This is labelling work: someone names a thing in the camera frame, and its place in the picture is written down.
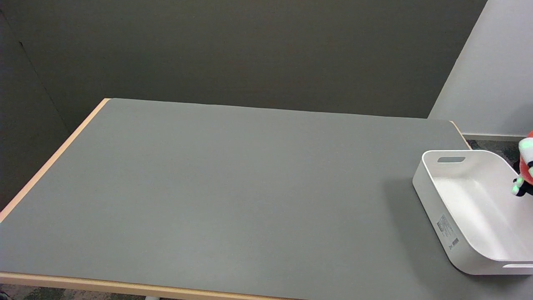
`baseboard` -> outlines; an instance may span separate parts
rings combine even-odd
[[[465,139],[474,139],[474,140],[495,140],[495,141],[520,141],[525,138],[525,136],[514,136],[514,135],[471,135],[468,133],[463,133]]]

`white plastic bin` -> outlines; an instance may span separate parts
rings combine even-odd
[[[516,172],[484,150],[427,151],[413,185],[450,261],[481,274],[533,274],[533,196],[511,193]]]

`wooden table edge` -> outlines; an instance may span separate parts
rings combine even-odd
[[[472,147],[470,147],[470,144],[466,141],[464,135],[461,133],[461,131],[459,130],[459,127],[457,127],[457,124],[455,124],[454,121],[450,121],[451,124],[453,124],[455,126],[455,129],[457,129],[457,132],[459,132],[459,135],[463,138],[463,141],[465,141],[465,144],[466,146],[468,147],[469,150],[472,150]]]
[[[7,215],[17,206],[17,204],[26,196],[31,188],[39,181],[39,179],[48,171],[54,162],[61,156],[61,154],[72,144],[76,137],[84,130],[96,114],[104,107],[110,98],[104,98],[96,108],[89,114],[89,116],[76,128],[76,130],[67,138],[67,140],[59,147],[59,149],[48,159],[48,161],[37,171],[37,173],[30,179],[30,181],[20,190],[20,192],[13,198],[13,200],[0,211],[0,223],[7,217]],[[450,121],[459,135],[463,138],[465,144],[469,149],[472,149],[466,142],[466,139],[461,134],[457,125]],[[193,290],[184,288],[172,288],[162,286],[142,285],[136,283],[123,283],[116,281],[56,277],[48,275],[31,275],[20,273],[0,272],[0,283],[12,285],[27,285],[50,288],[65,288],[65,289],[79,289],[92,290],[107,293],[131,294],[152,297],[164,297],[184,300],[277,300],[284,298],[273,298],[266,296],[253,296],[244,294],[223,293],[215,291]]]
[[[67,138],[67,140],[59,147],[59,149],[44,163],[44,165],[35,173],[35,175],[26,183],[26,185],[18,192],[18,194],[7,204],[7,206],[0,211],[0,223],[9,215],[9,213],[19,204],[19,202],[26,196],[31,188],[39,181],[39,179],[48,171],[54,162],[63,154],[63,152],[72,144],[81,131],[90,123],[102,107],[109,101],[109,98],[103,99],[100,104],[89,114],[89,116],[74,130],[74,132]]]
[[[218,291],[9,272],[0,272],[0,282],[10,285],[91,290],[105,293],[131,294],[183,300],[286,300],[286,298],[224,293]]]

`plush toy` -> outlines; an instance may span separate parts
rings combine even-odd
[[[526,193],[533,195],[533,131],[518,143],[520,151],[520,174],[513,180],[512,193],[518,197]]]

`gray wall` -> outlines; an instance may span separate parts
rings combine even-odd
[[[67,135],[24,50],[0,15],[0,210]]]
[[[104,97],[427,117],[486,0],[3,0],[73,130]]]
[[[521,139],[533,129],[533,1],[489,0],[430,118],[462,133]]]

